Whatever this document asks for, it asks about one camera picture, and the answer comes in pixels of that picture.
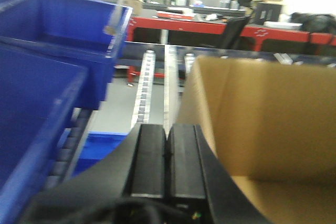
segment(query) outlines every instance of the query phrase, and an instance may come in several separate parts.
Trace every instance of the brown cardboard flap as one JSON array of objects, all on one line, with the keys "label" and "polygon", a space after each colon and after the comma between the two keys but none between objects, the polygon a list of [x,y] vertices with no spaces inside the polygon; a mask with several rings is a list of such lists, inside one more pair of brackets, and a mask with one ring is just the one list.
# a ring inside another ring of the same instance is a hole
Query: brown cardboard flap
[{"label": "brown cardboard flap", "polygon": [[335,186],[267,182],[243,176],[233,176],[233,180],[273,223],[335,223]]},{"label": "brown cardboard flap", "polygon": [[336,71],[198,57],[179,123],[200,124],[250,201],[276,224],[335,223]]}]

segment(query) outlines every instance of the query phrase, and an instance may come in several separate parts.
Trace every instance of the conveyor belt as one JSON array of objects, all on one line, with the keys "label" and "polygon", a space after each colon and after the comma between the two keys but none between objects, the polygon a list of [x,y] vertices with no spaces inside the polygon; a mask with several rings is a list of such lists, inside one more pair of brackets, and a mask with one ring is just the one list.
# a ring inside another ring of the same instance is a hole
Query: conveyor belt
[{"label": "conveyor belt", "polygon": [[126,66],[142,66],[138,85],[137,99],[134,107],[132,125],[136,122],[148,123],[151,103],[151,86],[153,68],[164,69],[164,128],[166,133],[175,122],[179,107],[179,70],[186,76],[198,56],[227,58],[248,58],[279,62],[280,64],[313,64],[330,68],[336,67],[336,58],[329,56],[308,56],[295,54],[279,54],[273,52],[238,51],[213,48],[184,47],[162,44],[146,44],[127,42],[123,56],[118,64]]}]

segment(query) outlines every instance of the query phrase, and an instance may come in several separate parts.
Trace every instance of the metal rail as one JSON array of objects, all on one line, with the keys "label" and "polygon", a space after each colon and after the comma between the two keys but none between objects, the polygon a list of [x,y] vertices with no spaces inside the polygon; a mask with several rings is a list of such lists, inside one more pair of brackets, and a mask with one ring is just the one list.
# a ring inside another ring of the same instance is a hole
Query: metal rail
[{"label": "metal rail", "polygon": [[148,123],[149,121],[154,70],[155,52],[153,50],[147,50],[143,55],[131,128],[133,128],[136,123]]},{"label": "metal rail", "polygon": [[179,108],[179,93],[177,90],[179,86],[179,73],[175,46],[165,46],[164,74],[163,126],[166,134],[169,134],[169,130],[176,120]]},{"label": "metal rail", "polygon": [[71,178],[88,136],[91,114],[92,110],[80,110],[63,147],[57,152],[54,166],[46,179],[43,190],[53,188]]}]

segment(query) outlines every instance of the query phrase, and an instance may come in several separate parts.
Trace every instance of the gray floor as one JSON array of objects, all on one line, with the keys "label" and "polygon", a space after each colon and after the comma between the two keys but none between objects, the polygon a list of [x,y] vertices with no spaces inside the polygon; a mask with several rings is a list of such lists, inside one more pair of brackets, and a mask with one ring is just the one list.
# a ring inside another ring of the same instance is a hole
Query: gray floor
[{"label": "gray floor", "polygon": [[[108,86],[107,100],[95,111],[89,125],[90,131],[128,133],[138,84],[127,86],[125,78],[114,78]],[[149,123],[163,124],[163,85],[153,85]]]}]

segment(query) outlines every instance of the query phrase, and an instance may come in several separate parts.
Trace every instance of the black cable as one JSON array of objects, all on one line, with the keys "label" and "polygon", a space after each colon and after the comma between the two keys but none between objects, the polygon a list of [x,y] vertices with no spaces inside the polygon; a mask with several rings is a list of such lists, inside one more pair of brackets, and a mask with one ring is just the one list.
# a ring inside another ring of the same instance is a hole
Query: black cable
[{"label": "black cable", "polygon": [[186,213],[175,209],[173,207],[167,206],[163,203],[144,199],[144,198],[119,198],[115,199],[112,202],[108,202],[106,204],[99,204],[91,207],[84,207],[79,211],[66,216],[57,221],[42,221],[36,224],[92,224],[97,223],[96,219],[99,218],[102,214],[106,214],[108,211],[113,211],[117,207],[125,207],[125,206],[136,206],[136,207],[144,207],[143,209],[148,214],[150,219],[150,224],[161,224],[159,212],[166,214],[167,216],[176,219],[183,220],[185,223],[191,223],[191,216]]}]

